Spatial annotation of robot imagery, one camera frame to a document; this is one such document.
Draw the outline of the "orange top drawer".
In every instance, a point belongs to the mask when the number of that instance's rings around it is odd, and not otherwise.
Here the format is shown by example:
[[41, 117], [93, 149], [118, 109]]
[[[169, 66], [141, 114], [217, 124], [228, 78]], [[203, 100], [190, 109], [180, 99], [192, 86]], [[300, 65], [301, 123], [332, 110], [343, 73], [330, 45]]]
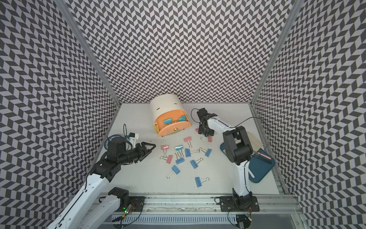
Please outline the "orange top drawer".
[[[171, 118], [173, 121], [178, 120], [182, 115], [186, 115], [186, 121], [184, 122], [177, 122], [175, 124], [170, 123], [168, 125], [164, 124], [164, 120]], [[163, 137], [166, 135], [175, 134], [179, 131], [185, 130], [192, 126], [192, 123], [189, 121], [188, 115], [184, 110], [174, 110], [167, 112], [161, 115], [158, 119], [158, 127], [161, 128], [159, 131], [158, 137]]]

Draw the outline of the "white round drawer cabinet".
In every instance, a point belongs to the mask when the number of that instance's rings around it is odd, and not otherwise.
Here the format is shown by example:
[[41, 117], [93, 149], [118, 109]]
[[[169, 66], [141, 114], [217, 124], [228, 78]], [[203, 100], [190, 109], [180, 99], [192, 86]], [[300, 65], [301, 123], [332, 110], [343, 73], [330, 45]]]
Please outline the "white round drawer cabinet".
[[183, 106], [176, 94], [163, 94], [157, 96], [150, 102], [150, 109], [152, 111], [154, 126], [158, 126], [157, 119], [161, 115], [174, 110], [183, 110]]

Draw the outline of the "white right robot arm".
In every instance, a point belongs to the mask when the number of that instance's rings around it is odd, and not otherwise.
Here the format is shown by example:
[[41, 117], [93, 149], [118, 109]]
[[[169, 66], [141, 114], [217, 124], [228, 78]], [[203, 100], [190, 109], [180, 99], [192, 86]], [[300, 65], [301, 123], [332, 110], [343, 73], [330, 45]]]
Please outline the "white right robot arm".
[[253, 203], [253, 193], [249, 187], [249, 165], [253, 147], [243, 126], [232, 127], [205, 108], [198, 109], [199, 134], [223, 137], [225, 155], [234, 164], [233, 204], [238, 210], [246, 210]]

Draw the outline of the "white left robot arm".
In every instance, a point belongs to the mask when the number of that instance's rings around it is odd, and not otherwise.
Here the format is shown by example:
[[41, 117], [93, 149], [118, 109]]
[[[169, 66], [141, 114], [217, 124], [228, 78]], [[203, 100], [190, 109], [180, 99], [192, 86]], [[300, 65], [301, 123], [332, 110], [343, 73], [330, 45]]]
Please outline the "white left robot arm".
[[88, 212], [122, 166], [143, 161], [155, 148], [156, 145], [152, 143], [137, 143], [135, 137], [119, 136], [108, 141], [107, 151], [94, 164], [85, 183], [48, 228], [97, 229], [119, 208], [128, 207], [129, 191], [115, 187], [96, 209]]

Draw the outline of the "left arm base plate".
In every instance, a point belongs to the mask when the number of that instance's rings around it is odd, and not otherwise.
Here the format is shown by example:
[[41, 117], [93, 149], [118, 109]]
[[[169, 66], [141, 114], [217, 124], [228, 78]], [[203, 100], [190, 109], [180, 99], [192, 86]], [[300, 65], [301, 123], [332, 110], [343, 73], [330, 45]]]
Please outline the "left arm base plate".
[[132, 196], [128, 203], [122, 207], [122, 212], [130, 214], [131, 212], [142, 212], [144, 209], [145, 197]]

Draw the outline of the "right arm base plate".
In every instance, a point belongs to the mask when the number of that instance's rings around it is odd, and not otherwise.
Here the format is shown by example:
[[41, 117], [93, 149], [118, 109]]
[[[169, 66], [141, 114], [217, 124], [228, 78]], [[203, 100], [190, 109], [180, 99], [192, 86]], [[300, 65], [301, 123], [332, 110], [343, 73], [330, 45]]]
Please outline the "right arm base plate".
[[221, 212], [247, 212], [251, 210], [252, 212], [259, 212], [259, 203], [257, 197], [252, 196], [240, 203], [239, 200], [233, 200], [232, 196], [220, 196], [219, 205]]

